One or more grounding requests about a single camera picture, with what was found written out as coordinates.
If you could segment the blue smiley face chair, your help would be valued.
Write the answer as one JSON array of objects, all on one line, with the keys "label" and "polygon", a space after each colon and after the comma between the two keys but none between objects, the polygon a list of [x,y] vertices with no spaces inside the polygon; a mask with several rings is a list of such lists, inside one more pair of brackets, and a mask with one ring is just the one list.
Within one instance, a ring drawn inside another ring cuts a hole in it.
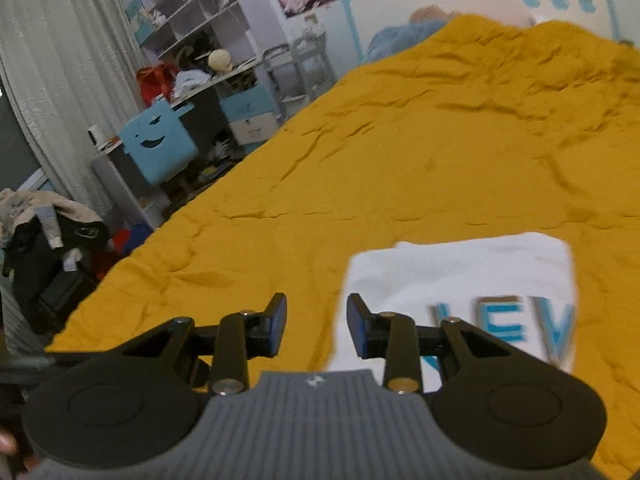
[{"label": "blue smiley face chair", "polygon": [[180,115],[166,100],[156,101],[131,119],[118,136],[149,185],[178,174],[200,154]]}]

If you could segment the red bag on desk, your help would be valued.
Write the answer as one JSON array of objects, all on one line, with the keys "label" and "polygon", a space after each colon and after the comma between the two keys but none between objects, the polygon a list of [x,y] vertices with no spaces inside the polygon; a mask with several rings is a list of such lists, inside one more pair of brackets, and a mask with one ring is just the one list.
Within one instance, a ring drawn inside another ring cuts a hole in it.
[{"label": "red bag on desk", "polygon": [[178,67],[171,63],[160,63],[137,70],[136,81],[144,105],[150,107],[159,96],[170,102],[178,73]]}]

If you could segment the white long sleeve shirt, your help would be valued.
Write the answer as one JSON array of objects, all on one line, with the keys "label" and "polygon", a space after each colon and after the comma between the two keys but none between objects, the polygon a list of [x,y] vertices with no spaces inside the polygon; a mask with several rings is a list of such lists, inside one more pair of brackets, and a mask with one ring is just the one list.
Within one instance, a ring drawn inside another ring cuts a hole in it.
[{"label": "white long sleeve shirt", "polygon": [[575,362],[578,292],[570,246],[541,233],[360,252],[350,258],[337,303],[330,372],[372,370],[357,356],[346,318],[356,292],[374,313],[396,312],[437,326],[461,318],[564,372]]}]

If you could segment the blue pillow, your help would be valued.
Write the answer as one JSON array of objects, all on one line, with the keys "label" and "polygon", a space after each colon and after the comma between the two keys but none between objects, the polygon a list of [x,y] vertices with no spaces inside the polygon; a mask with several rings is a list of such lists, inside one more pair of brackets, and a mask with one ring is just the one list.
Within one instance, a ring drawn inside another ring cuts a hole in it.
[{"label": "blue pillow", "polygon": [[417,23],[385,27],[370,41],[363,64],[370,64],[408,50],[442,29],[445,20],[426,20]]}]

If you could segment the desk with shelves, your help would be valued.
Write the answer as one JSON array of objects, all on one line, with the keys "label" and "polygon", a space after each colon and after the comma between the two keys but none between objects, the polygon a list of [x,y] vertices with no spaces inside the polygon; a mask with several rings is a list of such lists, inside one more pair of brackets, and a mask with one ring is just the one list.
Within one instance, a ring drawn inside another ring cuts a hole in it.
[{"label": "desk with shelves", "polygon": [[262,55],[283,36],[269,0],[131,0],[126,11],[149,66],[178,67],[171,107],[198,146],[198,157],[159,185],[149,185],[122,141],[91,166],[127,226],[159,228],[177,209],[228,174],[245,156],[220,100],[262,84],[276,102]]}]

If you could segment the white curtain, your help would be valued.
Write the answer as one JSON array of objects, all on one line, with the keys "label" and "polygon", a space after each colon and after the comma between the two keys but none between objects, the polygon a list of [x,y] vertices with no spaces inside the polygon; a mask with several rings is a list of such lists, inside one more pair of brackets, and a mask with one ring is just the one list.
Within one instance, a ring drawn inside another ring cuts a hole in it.
[{"label": "white curtain", "polygon": [[140,112],[143,63],[120,0],[1,0],[2,81],[27,142],[54,186],[102,217],[115,204],[89,130],[114,136]]}]

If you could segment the mustard yellow quilt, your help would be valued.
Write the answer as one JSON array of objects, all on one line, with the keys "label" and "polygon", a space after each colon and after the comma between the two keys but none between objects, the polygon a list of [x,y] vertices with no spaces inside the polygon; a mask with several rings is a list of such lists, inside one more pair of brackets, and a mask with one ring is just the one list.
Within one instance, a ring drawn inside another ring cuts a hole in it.
[{"label": "mustard yellow quilt", "polygon": [[576,25],[463,15],[352,70],[108,272],[54,338],[113,348],[288,296],[275,359],[325,368],[358,252],[538,232],[576,262],[577,375],[602,396],[598,466],[639,468],[639,52]]}]

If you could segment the blue white drawer unit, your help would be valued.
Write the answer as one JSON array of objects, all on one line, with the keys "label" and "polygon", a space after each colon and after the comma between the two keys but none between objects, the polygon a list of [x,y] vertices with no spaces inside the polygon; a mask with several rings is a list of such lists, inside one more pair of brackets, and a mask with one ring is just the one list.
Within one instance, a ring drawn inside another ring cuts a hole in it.
[{"label": "blue white drawer unit", "polygon": [[219,104],[240,145],[268,141],[279,129],[270,93],[262,84],[223,98]]}]

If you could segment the pile of dark clothes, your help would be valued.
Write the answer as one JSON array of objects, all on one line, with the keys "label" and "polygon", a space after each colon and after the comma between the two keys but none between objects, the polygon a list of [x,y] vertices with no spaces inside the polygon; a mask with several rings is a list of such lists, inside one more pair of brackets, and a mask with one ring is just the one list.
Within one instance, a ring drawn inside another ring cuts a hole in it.
[{"label": "pile of dark clothes", "polygon": [[35,335],[60,332],[96,289],[91,260],[109,239],[101,217],[81,203],[49,191],[1,191],[2,275]]}]

